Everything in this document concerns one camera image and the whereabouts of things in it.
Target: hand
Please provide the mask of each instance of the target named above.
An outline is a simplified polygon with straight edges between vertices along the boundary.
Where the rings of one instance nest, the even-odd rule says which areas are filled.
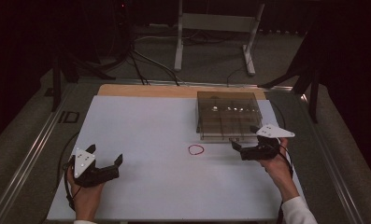
[[[286,156],[285,148],[287,148],[288,140],[287,138],[279,138],[279,140],[281,144],[280,153]],[[299,196],[298,189],[293,183],[288,163],[284,158],[277,155],[272,160],[258,162],[265,168],[270,177],[272,177],[273,182],[281,193],[281,198],[284,203],[291,198]]]
[[[105,183],[90,188],[82,188],[74,181],[74,171],[70,167],[67,171],[71,194],[74,197],[76,220],[94,221],[94,216],[100,204],[101,193]]]

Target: white table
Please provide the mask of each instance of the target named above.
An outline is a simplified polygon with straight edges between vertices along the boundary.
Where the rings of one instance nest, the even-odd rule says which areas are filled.
[[[270,103],[258,101],[263,124],[276,124]],[[123,154],[121,176],[106,183],[96,219],[224,221],[275,219],[281,202],[256,161],[230,144],[204,143],[196,133],[196,99],[95,96],[74,147],[94,152],[99,168]],[[191,144],[205,148],[193,156]],[[301,195],[296,174],[294,181]],[[62,180],[49,220],[71,220]]]

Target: metal stand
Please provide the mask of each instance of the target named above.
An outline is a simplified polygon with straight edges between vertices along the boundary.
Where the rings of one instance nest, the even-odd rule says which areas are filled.
[[[68,82],[78,82],[79,75],[76,65],[80,68],[90,71],[93,75],[100,77],[103,80],[113,80],[115,77],[110,77],[97,68],[78,59],[71,52],[67,51],[60,44],[56,43],[53,49],[52,56],[52,72],[53,72],[53,106],[51,111],[54,112],[61,102],[61,72]]]
[[[232,32],[250,32],[250,40],[243,46],[244,59],[249,76],[255,75],[255,68],[251,58],[251,47],[258,32],[264,4],[258,6],[255,17],[236,17],[223,15],[193,14],[182,12],[182,0],[178,8],[178,42],[174,70],[180,71],[182,66],[182,29],[200,29]]]
[[[258,87],[271,89],[274,86],[277,86],[279,83],[295,76],[299,76],[299,78],[292,88],[292,92],[294,94],[304,94],[308,86],[311,85],[308,113],[313,121],[317,123],[316,106],[317,96],[319,93],[320,72],[316,68],[313,68],[310,65],[303,65],[293,70],[289,69],[289,71],[285,75],[263,85],[258,85]]]

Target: red rubber band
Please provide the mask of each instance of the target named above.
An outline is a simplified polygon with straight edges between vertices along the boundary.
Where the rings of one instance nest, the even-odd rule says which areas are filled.
[[[202,151],[200,151],[200,152],[197,152],[197,153],[191,153],[191,147],[200,147],[200,148],[202,148]],[[191,154],[191,155],[199,155],[199,154],[202,154],[204,151],[205,151],[205,149],[202,147],[202,146],[199,146],[199,145],[190,145],[189,147],[188,147],[188,151],[189,151],[189,154]]]

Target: transparent container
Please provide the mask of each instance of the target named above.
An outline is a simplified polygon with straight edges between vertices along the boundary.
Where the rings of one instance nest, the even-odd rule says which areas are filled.
[[[196,107],[201,140],[249,141],[250,126],[261,127],[262,115],[252,92],[199,91]]]

